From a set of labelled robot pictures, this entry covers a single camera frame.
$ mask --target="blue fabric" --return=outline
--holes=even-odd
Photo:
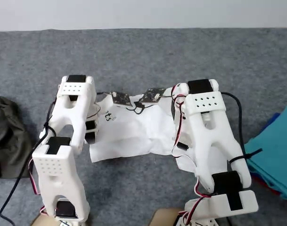
[[[246,153],[263,151],[247,161],[267,185],[287,199],[287,107],[261,134],[245,144]]]
[[[270,118],[267,121],[267,124],[262,128],[261,132],[263,132],[268,126],[270,126],[279,116],[280,116],[280,113],[274,113],[272,118]]]

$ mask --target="quadruped robot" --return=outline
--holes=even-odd
[[[93,144],[98,134],[98,116],[114,106],[132,106],[127,94],[106,93],[96,102],[94,80],[86,75],[62,78],[49,119],[47,134],[32,154],[39,176],[44,211],[72,226],[84,226],[90,206],[79,179],[74,158],[83,143]],[[179,83],[168,89],[149,89],[136,106],[170,106],[176,126],[173,152],[181,170],[197,177],[198,199],[189,200],[176,219],[177,226],[217,226],[215,219],[251,213],[258,204],[251,176],[240,144],[235,140],[226,115],[226,107],[216,80]],[[65,125],[72,125],[72,137],[58,137]],[[201,184],[207,191],[198,191]]]

